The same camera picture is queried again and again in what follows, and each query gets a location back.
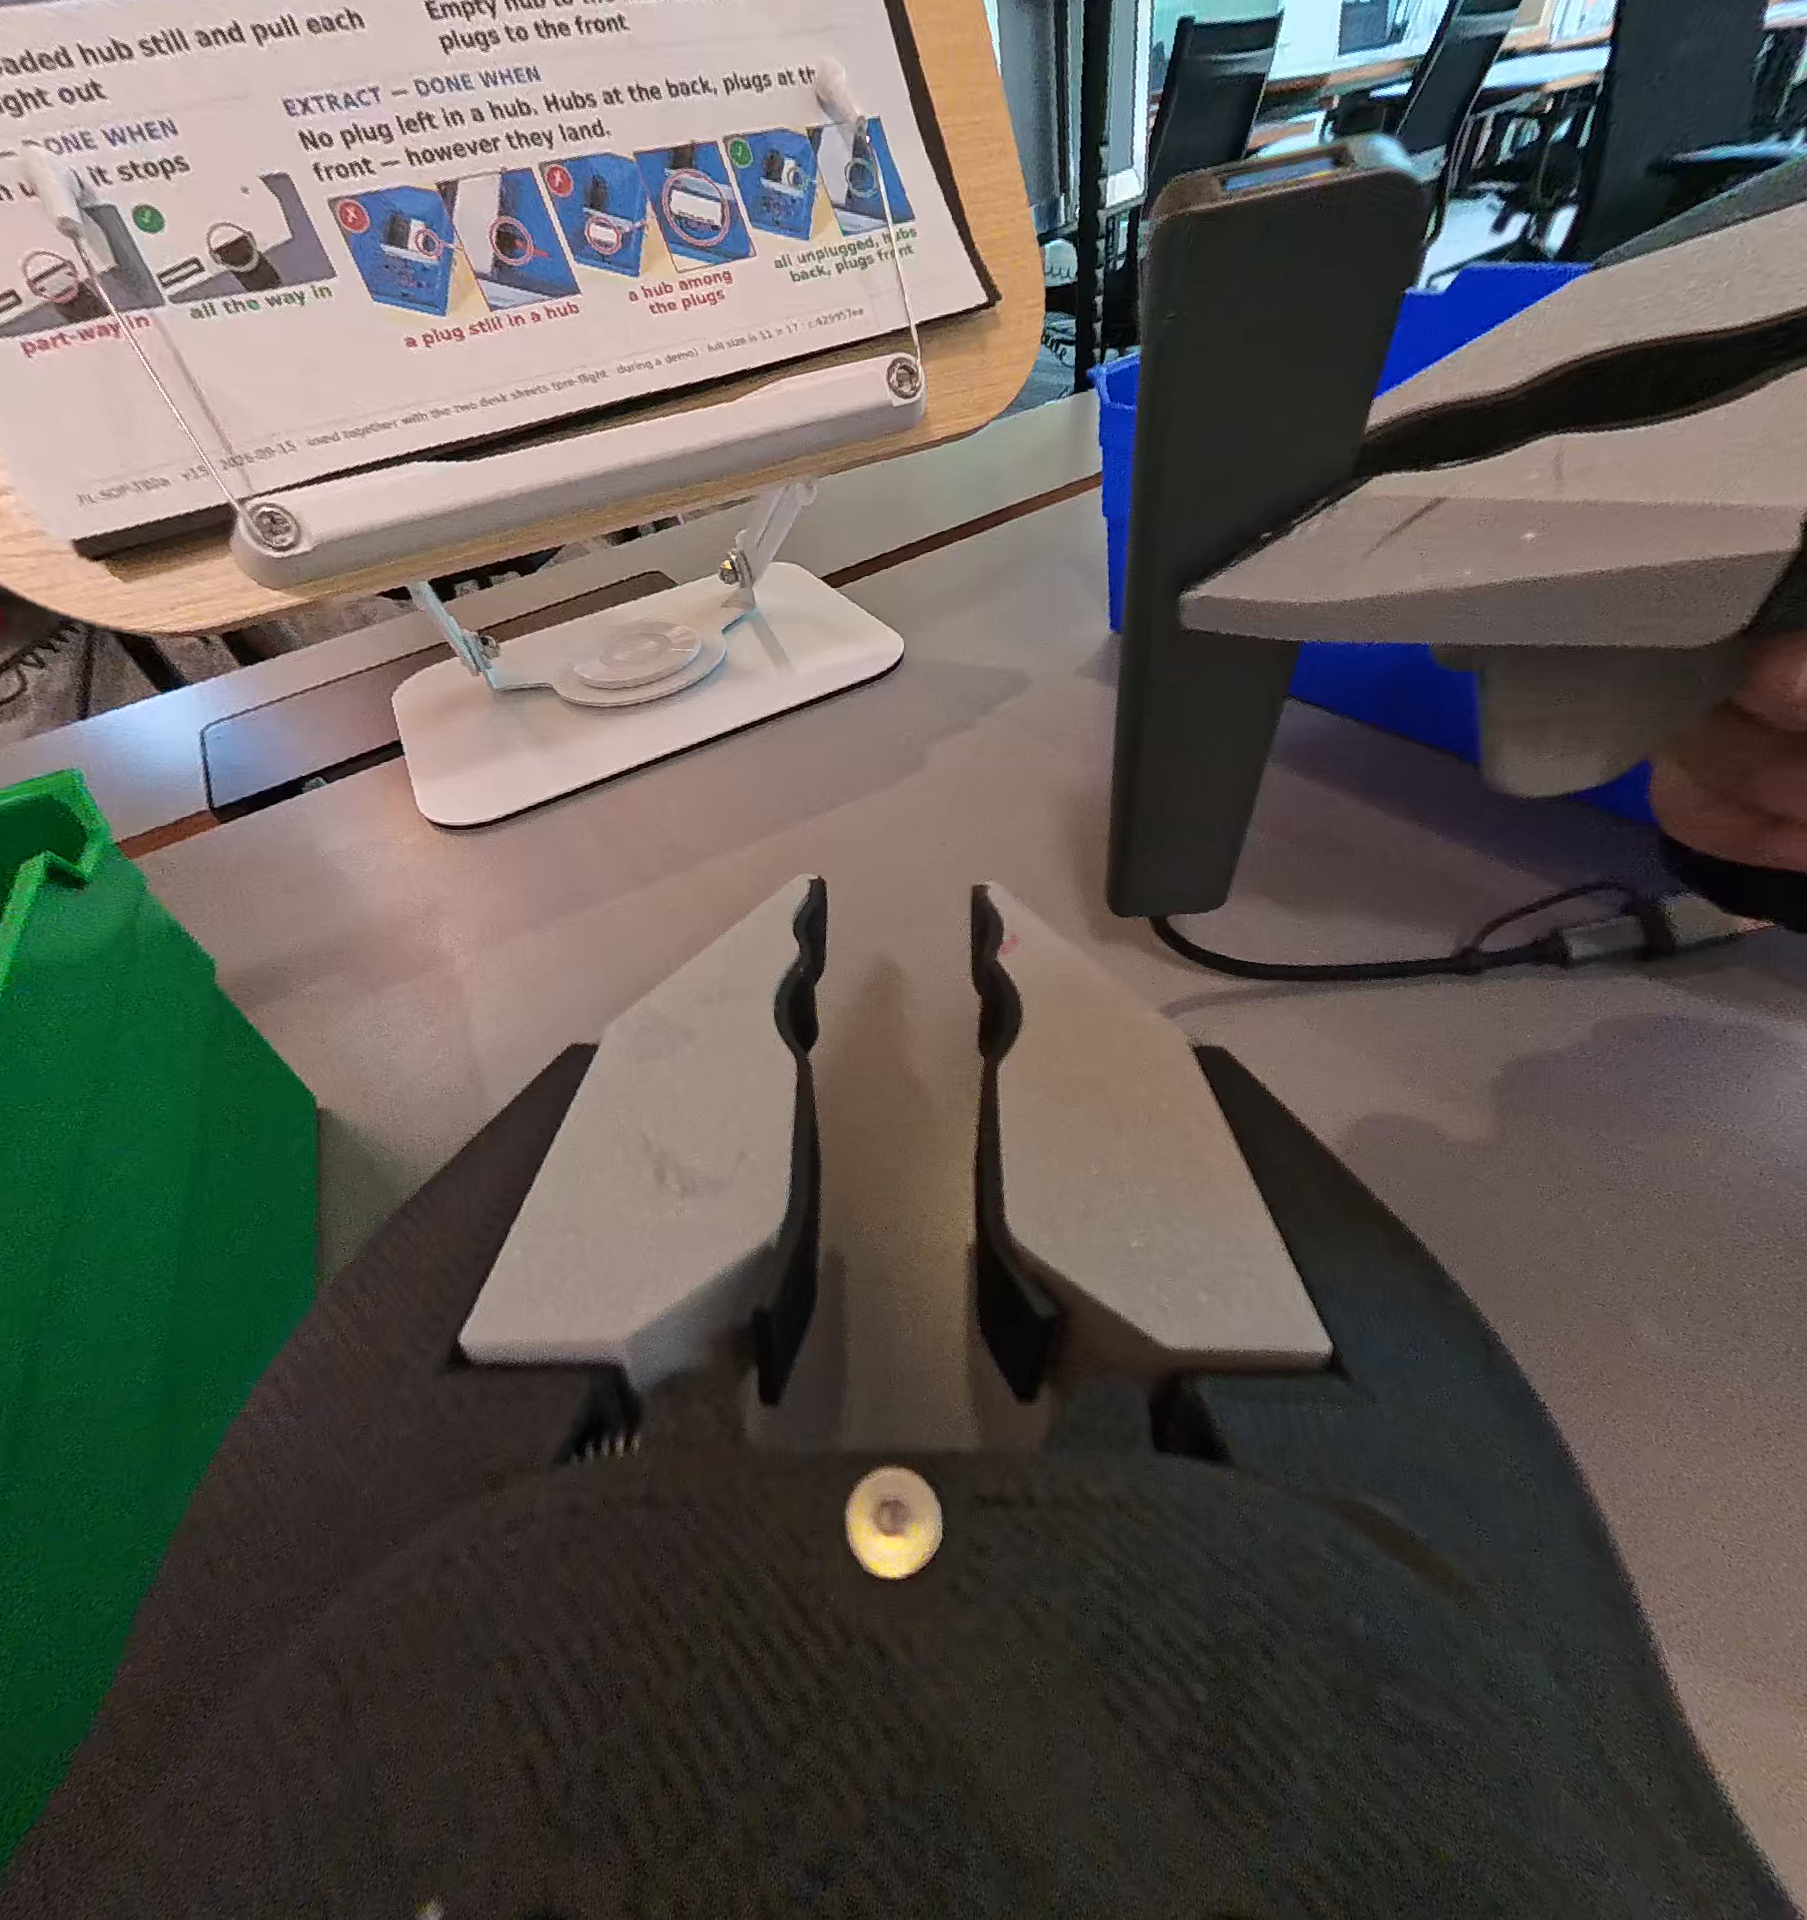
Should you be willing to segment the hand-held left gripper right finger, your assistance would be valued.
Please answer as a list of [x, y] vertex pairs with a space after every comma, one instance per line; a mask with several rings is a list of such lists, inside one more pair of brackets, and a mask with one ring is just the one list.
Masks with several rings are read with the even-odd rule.
[[1194, 1046], [1008, 886], [969, 891], [983, 1342], [1080, 1373], [1309, 1377], [1332, 1340]]

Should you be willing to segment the black office chair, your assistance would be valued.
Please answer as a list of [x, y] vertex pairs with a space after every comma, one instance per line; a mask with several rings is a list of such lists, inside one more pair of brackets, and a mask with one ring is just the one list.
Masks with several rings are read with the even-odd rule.
[[1152, 10], [1164, 55], [1141, 210], [1172, 182], [1244, 156], [1280, 33], [1281, 1], [1178, 1]]
[[1560, 257], [1589, 264], [1669, 217], [1663, 163], [1751, 127], [1762, 1], [1619, 1]]

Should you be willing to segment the printed instruction sheet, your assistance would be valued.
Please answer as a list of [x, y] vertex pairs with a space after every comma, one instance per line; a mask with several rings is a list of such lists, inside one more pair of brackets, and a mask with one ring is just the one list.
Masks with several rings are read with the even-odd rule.
[[0, 7], [0, 457], [102, 554], [995, 302], [891, 3]]

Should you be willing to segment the person's right hand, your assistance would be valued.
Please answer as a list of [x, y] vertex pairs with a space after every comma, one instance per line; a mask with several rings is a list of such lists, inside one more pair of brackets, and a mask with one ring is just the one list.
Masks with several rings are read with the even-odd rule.
[[1654, 756], [1651, 804], [1692, 852], [1807, 874], [1807, 631], [1753, 641], [1732, 692]]

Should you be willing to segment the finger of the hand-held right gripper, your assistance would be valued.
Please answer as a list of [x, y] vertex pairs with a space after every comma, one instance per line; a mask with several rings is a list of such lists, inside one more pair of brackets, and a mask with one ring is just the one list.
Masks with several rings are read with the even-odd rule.
[[1789, 453], [1732, 456], [1703, 493], [1709, 437], [1567, 450], [1518, 477], [1375, 478], [1184, 589], [1194, 631], [1290, 644], [1420, 644], [1475, 681], [1478, 763], [1498, 792], [1560, 797], [1651, 760], [1732, 689], [1746, 628], [1803, 544]]
[[1487, 468], [1573, 472], [1623, 448], [1652, 483], [1807, 453], [1807, 199], [1610, 263], [1448, 353], [1374, 406], [1361, 480]]

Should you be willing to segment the blue plastic bin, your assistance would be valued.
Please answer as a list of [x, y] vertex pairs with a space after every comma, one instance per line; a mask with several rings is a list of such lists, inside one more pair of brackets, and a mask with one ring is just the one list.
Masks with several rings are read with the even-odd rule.
[[[1403, 296], [1377, 376], [1387, 393], [1462, 346], [1489, 333], [1582, 275], [1575, 264], [1471, 264], [1437, 289]], [[1100, 505], [1108, 540], [1108, 623], [1123, 626], [1129, 535], [1129, 460], [1139, 395], [1139, 353], [1102, 363], [1090, 376], [1099, 406]], [[1475, 682], [1415, 644], [1304, 644], [1289, 696], [1377, 732], [1413, 741], [1468, 765], [1479, 760]]]

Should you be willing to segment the green plastic bin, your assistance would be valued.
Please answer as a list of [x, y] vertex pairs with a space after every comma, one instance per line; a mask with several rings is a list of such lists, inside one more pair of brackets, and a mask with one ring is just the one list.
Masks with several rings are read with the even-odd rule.
[[314, 1093], [77, 773], [1, 786], [0, 1874], [314, 1263]]

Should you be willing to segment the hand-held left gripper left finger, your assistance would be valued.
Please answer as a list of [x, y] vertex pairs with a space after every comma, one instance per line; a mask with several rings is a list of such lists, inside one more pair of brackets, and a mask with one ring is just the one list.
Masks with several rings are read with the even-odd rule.
[[457, 1332], [467, 1363], [650, 1394], [744, 1340], [783, 1400], [817, 1291], [826, 910], [792, 877], [609, 1022]]

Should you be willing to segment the grey usb hub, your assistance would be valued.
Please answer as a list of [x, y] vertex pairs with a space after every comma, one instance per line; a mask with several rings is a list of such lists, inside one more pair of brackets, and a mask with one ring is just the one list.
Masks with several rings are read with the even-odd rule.
[[1145, 259], [1108, 908], [1221, 908], [1302, 644], [1194, 631], [1184, 589], [1367, 480], [1355, 457], [1420, 252], [1426, 190], [1390, 137], [1174, 179]]

